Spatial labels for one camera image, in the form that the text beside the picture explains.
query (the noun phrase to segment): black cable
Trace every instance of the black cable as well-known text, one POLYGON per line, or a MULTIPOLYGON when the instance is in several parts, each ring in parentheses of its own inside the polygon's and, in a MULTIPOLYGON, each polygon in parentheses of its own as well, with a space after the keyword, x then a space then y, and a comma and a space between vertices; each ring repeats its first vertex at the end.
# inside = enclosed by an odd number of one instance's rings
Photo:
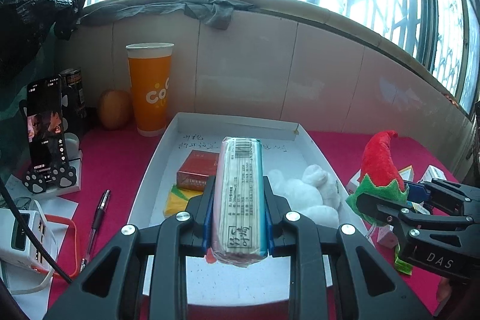
POLYGON ((25 312, 18 306, 7 287, 0 278, 0 308, 2 316, 10 320, 29 320, 25 312))
POLYGON ((18 224, 22 227, 22 229, 25 231, 27 237, 30 239, 32 244, 35 246, 35 248, 42 254, 42 257, 48 262, 49 265, 58 273, 59 276, 61 276, 67 283, 71 283, 71 278, 66 274, 65 271, 61 269, 61 267, 56 263, 56 261, 50 256, 50 254, 45 250, 45 248, 42 246, 42 244, 38 241, 37 237, 35 234, 32 232, 32 230, 28 227, 27 223, 25 220, 22 218, 22 215, 20 211, 18 210, 17 206, 15 205, 15 202, 13 199, 11 199, 10 193, 6 189, 5 185, 3 184, 3 181, 0 179, 0 195, 3 197, 5 200, 5 203, 13 213, 15 219, 18 221, 18 224))

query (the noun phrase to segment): white lid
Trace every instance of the white lid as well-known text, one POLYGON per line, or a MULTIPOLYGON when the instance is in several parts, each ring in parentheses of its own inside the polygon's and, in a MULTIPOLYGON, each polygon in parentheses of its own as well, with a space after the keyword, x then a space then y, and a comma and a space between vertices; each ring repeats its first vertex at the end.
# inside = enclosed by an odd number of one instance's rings
POLYGON ((170 43, 141 43, 127 45, 127 55, 131 59, 151 59, 165 57, 172 54, 174 44, 170 43))

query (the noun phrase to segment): white plush toy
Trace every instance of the white plush toy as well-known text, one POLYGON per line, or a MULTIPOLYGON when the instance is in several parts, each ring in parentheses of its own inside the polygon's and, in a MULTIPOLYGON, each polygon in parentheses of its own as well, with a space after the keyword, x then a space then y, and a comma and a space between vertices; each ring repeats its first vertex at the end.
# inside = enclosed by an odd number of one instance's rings
POLYGON ((268 179, 273 193, 285 197, 293 211, 307 216, 316 224, 338 228, 340 195, 337 184, 320 166, 307 167, 302 180, 286 181, 279 170, 270 171, 268 179))
POLYGON ((323 170, 319 165, 312 164, 305 169, 302 181, 316 187, 323 198, 323 205, 338 210, 340 206, 340 194, 338 193, 337 181, 323 170))

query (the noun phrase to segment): package of chopsticks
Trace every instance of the package of chopsticks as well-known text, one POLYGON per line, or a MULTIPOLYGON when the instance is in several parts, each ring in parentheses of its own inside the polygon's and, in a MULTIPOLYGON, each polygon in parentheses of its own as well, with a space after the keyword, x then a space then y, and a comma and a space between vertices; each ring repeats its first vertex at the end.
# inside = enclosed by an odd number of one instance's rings
POLYGON ((258 139, 223 140, 215 180, 212 253, 239 267, 267 256, 262 144, 258 139))

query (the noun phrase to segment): black can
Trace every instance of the black can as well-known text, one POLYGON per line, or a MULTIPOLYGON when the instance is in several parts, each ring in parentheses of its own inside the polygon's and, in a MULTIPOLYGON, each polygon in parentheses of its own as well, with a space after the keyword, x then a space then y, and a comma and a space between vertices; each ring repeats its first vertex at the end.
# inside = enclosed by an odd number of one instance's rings
POLYGON ((62 86, 70 87, 74 93, 75 112, 78 117, 87 117, 85 110, 85 99, 83 98, 82 73, 80 68, 68 68, 60 72, 62 86))
POLYGON ((82 140, 87 116, 83 98, 82 74, 79 68, 69 68, 60 72, 60 77, 64 131, 74 133, 78 139, 82 140))

